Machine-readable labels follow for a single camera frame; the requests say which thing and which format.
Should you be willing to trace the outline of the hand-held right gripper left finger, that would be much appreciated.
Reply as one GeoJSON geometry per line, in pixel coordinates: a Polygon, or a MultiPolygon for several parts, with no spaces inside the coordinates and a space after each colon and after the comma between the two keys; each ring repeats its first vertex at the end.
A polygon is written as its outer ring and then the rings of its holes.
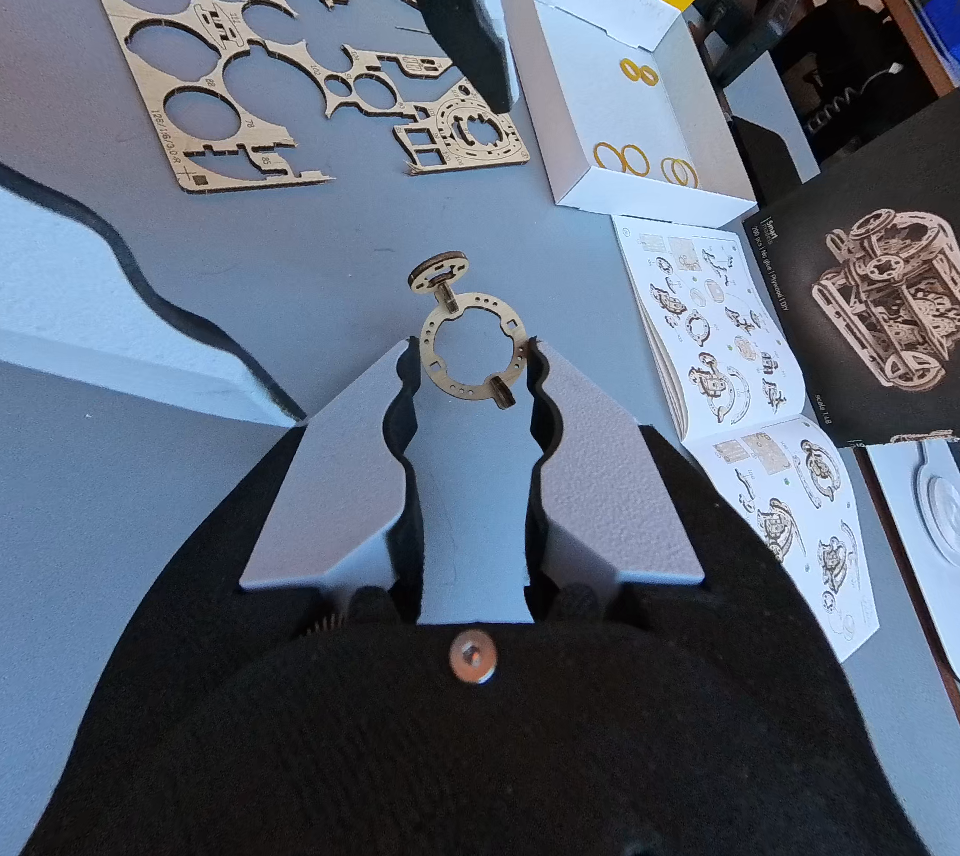
{"type": "Polygon", "coordinates": [[[354,593],[390,593],[415,623],[424,593],[424,521],[405,450],[417,431],[417,338],[399,341],[306,424],[242,589],[317,589],[345,609],[354,593]]]}

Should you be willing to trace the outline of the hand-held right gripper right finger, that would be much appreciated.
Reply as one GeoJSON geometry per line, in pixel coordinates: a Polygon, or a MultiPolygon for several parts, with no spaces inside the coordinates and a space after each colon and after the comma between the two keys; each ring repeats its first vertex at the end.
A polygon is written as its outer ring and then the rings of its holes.
{"type": "Polygon", "coordinates": [[[584,586],[600,613],[626,586],[700,586],[704,570],[637,421],[544,340],[527,348],[541,450],[525,522],[534,620],[569,586],[584,586]]]}

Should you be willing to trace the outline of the wooden ring assembly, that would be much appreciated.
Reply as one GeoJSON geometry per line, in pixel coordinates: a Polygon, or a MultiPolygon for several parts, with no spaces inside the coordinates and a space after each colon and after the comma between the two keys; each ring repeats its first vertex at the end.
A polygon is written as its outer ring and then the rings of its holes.
{"type": "Polygon", "coordinates": [[[441,252],[417,265],[407,278],[411,292],[430,295],[437,307],[426,318],[419,334],[419,356],[424,370],[433,383],[445,393],[468,402],[491,399],[499,409],[516,404],[512,387],[526,368],[528,336],[521,316],[508,303],[484,292],[456,293],[453,284],[470,267],[467,256],[460,250],[441,252]],[[511,341],[512,353],[508,366],[485,378],[480,384],[468,384],[450,376],[447,361],[436,349],[436,339],[446,323],[460,320],[467,311],[485,311],[494,315],[499,328],[511,341]]]}

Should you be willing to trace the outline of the laser-cut plywood parts sheet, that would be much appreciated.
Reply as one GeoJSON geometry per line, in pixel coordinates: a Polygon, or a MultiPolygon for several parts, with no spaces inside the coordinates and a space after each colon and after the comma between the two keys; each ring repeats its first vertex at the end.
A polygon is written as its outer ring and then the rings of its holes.
{"type": "MultiPolygon", "coordinates": [[[[320,0],[330,10],[350,0],[320,0]]],[[[416,0],[402,0],[416,9],[416,0]]],[[[350,61],[331,69],[313,58],[305,42],[271,43],[250,26],[247,12],[265,6],[294,15],[288,0],[189,0],[176,13],[162,13],[129,0],[101,0],[130,73],[179,187],[191,194],[318,185],[332,177],[318,170],[296,172],[281,155],[294,138],[283,126],[247,112],[230,95],[224,74],[238,58],[261,46],[271,58],[292,65],[318,86],[326,118],[352,107],[368,117],[397,118],[394,138],[408,157],[407,172],[421,176],[523,165],[530,153],[508,113],[493,112],[466,78],[433,100],[405,99],[388,66],[415,81],[442,80],[452,69],[446,56],[422,56],[347,43],[350,61]],[[208,70],[191,81],[154,66],[133,49],[137,33],[168,27],[206,48],[208,70]]]]}

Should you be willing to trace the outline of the white cardboard box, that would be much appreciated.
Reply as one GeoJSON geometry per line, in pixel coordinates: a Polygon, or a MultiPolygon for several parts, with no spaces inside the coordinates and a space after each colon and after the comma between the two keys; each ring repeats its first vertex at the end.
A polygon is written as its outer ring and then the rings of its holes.
{"type": "Polygon", "coordinates": [[[501,0],[555,201],[608,215],[720,227],[757,204],[680,10],[662,0],[501,0]],[[621,58],[651,65],[630,82],[621,58]],[[599,168],[594,145],[636,144],[646,178],[599,168]]]}

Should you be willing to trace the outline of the white instruction booklet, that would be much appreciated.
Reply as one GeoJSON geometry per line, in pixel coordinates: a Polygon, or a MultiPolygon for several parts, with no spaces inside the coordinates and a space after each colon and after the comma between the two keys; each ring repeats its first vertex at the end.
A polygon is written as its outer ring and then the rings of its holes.
{"type": "Polygon", "coordinates": [[[836,657],[879,628],[858,504],[734,233],[613,216],[680,443],[790,574],[836,657]]]}

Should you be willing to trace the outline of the white plastic tray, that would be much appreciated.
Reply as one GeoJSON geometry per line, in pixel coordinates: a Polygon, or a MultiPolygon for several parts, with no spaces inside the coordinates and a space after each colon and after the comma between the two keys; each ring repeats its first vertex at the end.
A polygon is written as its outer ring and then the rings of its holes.
{"type": "Polygon", "coordinates": [[[959,444],[868,448],[947,664],[959,677],[959,444]]]}

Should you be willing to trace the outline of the blue plastic bin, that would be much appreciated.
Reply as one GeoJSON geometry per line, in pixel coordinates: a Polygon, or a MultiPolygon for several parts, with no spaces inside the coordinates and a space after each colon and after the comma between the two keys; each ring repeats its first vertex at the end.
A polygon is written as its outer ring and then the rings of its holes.
{"type": "Polygon", "coordinates": [[[959,82],[959,0],[929,0],[922,20],[931,34],[948,73],[959,82]]]}

